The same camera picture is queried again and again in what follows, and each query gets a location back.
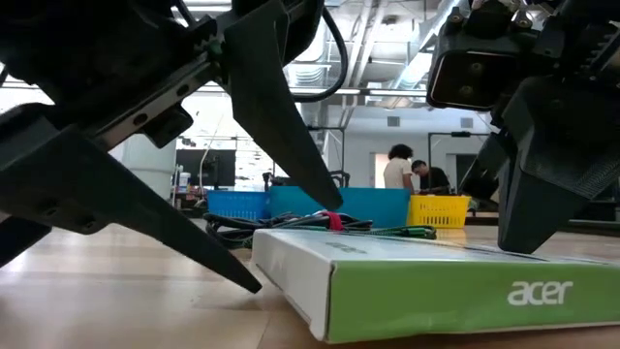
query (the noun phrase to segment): desk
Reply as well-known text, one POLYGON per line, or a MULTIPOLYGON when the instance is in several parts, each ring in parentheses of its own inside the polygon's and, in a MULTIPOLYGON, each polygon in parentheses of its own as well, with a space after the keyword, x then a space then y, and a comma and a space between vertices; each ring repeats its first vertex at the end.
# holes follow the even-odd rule
MULTIPOLYGON (((492 245, 495 229, 467 227, 439 236, 492 245)), ((249 260, 249 251, 235 253, 249 260)), ((620 239, 556 234, 540 253, 620 261, 620 239)), ((91 237, 58 230, 0 270, 0 348, 601 349, 620 342, 620 328, 598 328, 328 346, 255 272, 265 286, 251 295, 125 228, 108 227, 91 237)))

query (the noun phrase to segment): blue basket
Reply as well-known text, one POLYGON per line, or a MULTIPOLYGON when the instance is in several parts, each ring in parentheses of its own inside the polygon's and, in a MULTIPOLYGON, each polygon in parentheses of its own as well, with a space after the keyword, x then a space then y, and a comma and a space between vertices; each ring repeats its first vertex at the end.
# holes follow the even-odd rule
POLYGON ((265 192, 209 190, 206 198, 213 214, 252 220, 269 217, 269 194, 265 192))
MULTIPOLYGON (((361 220, 372 220, 373 228, 407 225, 410 192, 406 189, 342 188, 344 204, 338 212, 361 220)), ((306 215, 324 209, 298 187, 271 187, 269 213, 306 215)))

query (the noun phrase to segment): man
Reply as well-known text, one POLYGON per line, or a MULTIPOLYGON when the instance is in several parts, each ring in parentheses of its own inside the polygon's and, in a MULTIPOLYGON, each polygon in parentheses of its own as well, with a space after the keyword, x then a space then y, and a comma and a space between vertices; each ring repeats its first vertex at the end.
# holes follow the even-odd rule
POLYGON ((442 169, 436 167, 429 169, 425 162, 416 160, 411 165, 411 170, 419 176, 420 194, 447 195, 450 193, 450 182, 442 169))

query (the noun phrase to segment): black hair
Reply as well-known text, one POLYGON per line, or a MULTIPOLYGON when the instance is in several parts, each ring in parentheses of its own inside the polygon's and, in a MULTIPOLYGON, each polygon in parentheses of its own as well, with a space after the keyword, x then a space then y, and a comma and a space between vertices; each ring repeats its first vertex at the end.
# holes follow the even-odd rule
POLYGON ((400 158, 408 160, 410 157, 414 156, 414 150, 408 147, 405 144, 397 144, 391 148, 387 158, 389 160, 393 158, 400 158))
POLYGON ((417 169, 418 167, 420 167, 422 165, 426 166, 426 163, 421 161, 421 160, 416 160, 416 161, 414 161, 413 164, 411 164, 411 169, 415 170, 415 169, 417 169))

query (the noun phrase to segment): green box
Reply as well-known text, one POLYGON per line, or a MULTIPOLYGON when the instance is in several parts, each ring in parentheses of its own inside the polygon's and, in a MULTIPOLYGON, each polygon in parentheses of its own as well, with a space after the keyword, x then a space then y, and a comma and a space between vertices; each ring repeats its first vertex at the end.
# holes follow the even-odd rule
POLYGON ((405 238, 262 230, 253 261, 319 340, 620 324, 620 268, 405 238))

